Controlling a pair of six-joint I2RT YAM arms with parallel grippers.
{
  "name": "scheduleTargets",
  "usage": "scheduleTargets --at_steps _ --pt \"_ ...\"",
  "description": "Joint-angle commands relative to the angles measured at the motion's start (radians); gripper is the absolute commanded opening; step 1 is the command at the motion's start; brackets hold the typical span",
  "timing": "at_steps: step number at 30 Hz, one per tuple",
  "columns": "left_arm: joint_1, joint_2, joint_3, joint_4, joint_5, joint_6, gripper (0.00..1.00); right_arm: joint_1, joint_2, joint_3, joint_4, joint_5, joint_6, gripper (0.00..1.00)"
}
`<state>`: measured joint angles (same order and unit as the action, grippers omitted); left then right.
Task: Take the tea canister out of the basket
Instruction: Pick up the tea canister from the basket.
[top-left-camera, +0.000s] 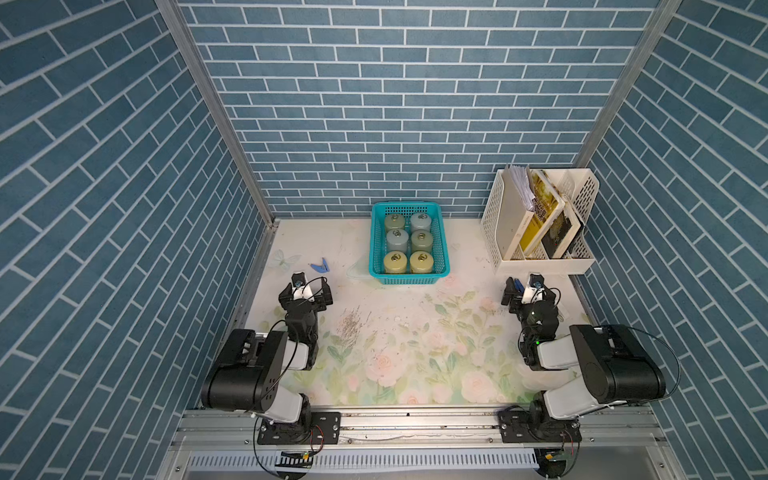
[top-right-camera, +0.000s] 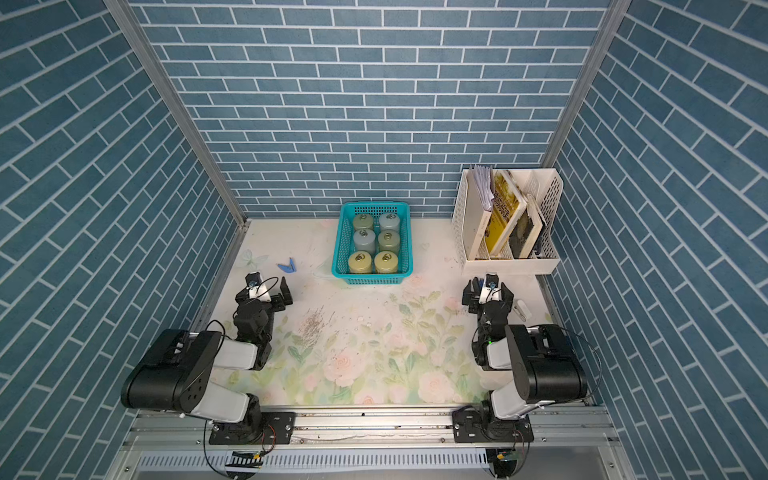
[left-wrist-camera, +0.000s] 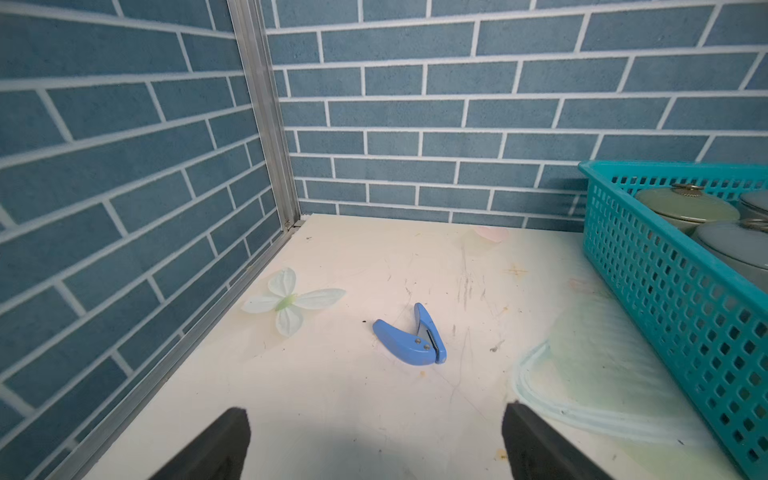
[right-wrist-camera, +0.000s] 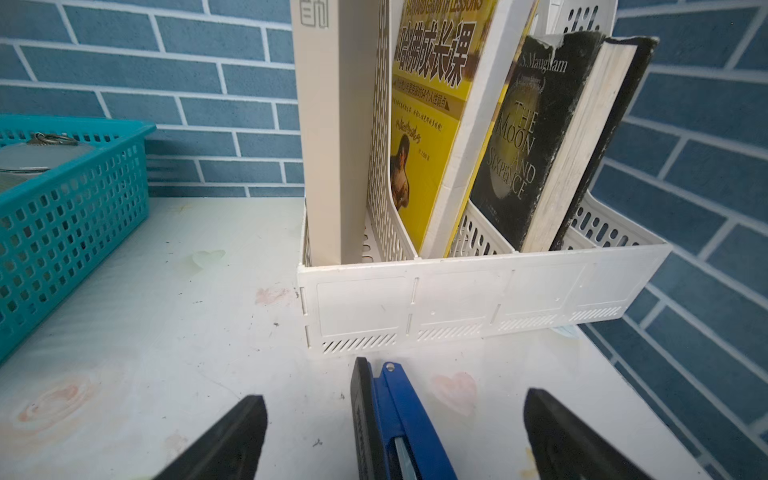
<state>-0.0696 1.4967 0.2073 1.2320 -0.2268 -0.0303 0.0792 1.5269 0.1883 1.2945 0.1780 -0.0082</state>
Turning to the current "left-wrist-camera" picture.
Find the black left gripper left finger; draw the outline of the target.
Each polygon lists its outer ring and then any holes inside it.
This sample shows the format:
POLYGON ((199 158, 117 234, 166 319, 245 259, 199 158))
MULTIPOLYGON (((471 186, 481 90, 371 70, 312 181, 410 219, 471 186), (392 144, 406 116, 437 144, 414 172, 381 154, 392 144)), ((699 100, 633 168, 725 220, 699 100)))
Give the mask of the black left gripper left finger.
POLYGON ((150 479, 240 479, 250 439, 246 410, 229 408, 150 479))

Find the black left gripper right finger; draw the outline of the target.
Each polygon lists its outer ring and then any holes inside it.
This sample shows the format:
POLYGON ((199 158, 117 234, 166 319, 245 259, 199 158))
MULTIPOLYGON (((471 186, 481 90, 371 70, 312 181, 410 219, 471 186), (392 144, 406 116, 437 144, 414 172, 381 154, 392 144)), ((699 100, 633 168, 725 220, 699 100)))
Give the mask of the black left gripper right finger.
POLYGON ((528 406, 508 403, 501 427, 515 480, 611 480, 528 406))

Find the olive green tea canister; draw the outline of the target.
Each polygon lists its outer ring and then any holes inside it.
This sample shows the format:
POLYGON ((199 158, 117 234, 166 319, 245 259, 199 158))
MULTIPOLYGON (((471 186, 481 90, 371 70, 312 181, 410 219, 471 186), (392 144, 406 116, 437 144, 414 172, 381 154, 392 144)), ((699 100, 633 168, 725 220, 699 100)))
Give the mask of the olive green tea canister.
POLYGON ((687 235, 705 223, 740 219, 734 206, 694 184, 642 190, 635 199, 687 235))

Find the grey blue tea canister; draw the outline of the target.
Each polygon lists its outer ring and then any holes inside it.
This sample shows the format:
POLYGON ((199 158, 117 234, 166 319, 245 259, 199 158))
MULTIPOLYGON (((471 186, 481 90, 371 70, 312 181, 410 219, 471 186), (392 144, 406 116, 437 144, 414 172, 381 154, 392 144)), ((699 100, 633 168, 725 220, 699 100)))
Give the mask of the grey blue tea canister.
POLYGON ((692 238, 757 288, 767 292, 765 219, 705 223, 695 229, 692 238))

